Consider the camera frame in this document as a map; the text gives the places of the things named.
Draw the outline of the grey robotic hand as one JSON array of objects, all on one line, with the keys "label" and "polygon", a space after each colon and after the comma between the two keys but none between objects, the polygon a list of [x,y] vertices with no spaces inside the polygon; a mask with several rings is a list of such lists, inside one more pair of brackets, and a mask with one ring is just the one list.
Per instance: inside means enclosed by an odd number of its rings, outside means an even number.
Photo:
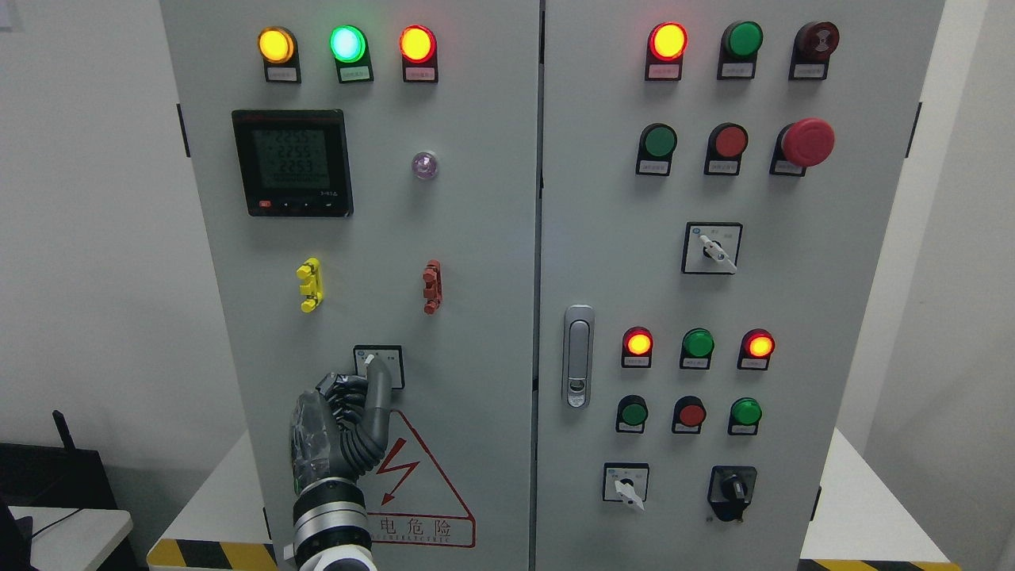
[{"label": "grey robotic hand", "polygon": [[389,443],[393,376],[376,355],[366,376],[329,373],[297,398],[291,416],[295,492],[326,477],[356,481],[381,461]]}]

